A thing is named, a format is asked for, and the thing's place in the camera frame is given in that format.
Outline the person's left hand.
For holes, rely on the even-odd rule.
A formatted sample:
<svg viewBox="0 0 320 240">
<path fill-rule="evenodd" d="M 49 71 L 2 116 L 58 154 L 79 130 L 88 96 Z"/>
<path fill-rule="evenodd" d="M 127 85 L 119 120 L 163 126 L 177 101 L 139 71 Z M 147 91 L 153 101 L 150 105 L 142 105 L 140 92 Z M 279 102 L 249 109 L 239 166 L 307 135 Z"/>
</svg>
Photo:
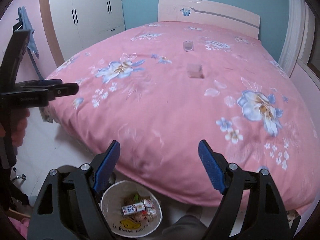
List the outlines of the person's left hand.
<svg viewBox="0 0 320 240">
<path fill-rule="evenodd" d="M 28 125 L 27 118 L 29 116 L 30 111 L 27 108 L 12 110 L 10 118 L 10 128 L 13 146 L 20 147 L 23 144 L 25 130 Z"/>
</svg>

